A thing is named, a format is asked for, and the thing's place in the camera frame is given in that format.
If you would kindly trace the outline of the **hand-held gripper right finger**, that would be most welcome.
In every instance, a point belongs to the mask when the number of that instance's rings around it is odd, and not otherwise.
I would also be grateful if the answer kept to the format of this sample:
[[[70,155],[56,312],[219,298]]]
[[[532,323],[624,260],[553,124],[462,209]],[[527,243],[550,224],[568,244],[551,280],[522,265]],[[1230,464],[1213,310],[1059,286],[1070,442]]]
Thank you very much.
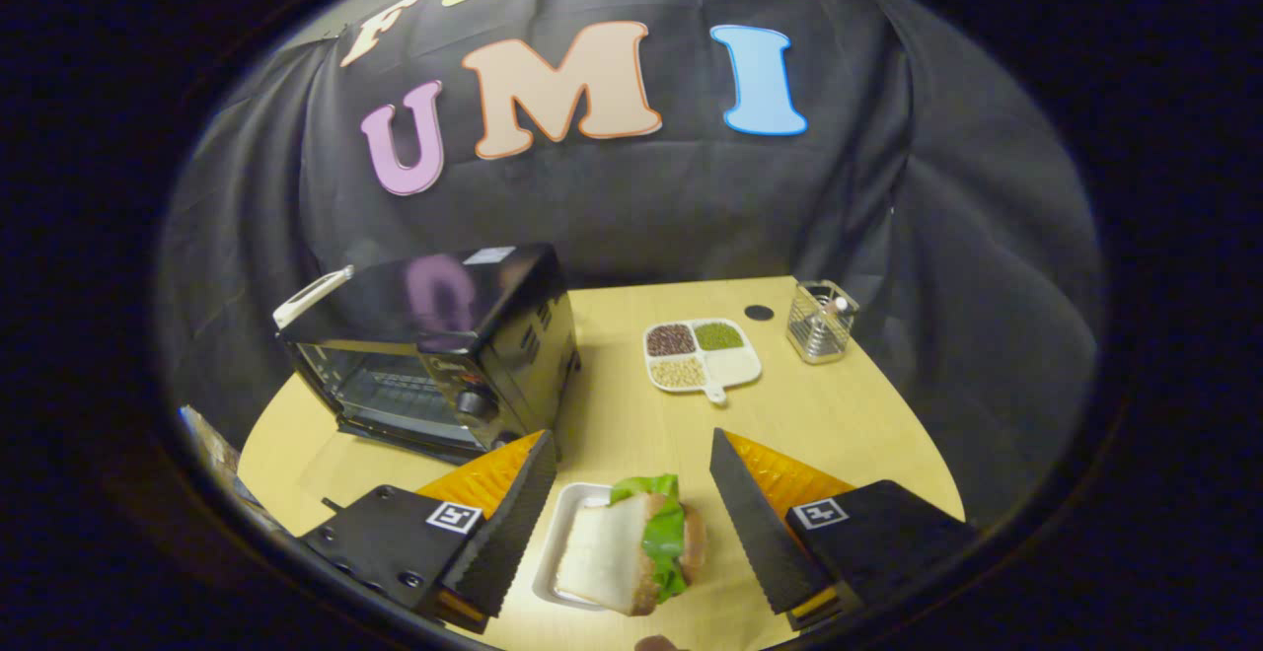
[[[722,429],[709,474],[770,611],[793,631],[879,605],[978,538],[890,479],[851,485]]]

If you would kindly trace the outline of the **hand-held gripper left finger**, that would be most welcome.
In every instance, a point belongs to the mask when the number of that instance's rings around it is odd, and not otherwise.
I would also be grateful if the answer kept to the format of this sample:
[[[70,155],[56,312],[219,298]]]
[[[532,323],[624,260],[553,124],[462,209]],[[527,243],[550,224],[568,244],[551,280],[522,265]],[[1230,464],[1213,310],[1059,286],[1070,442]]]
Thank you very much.
[[[546,429],[414,492],[374,485],[301,540],[410,614],[482,633],[500,616],[556,475],[554,434]]]

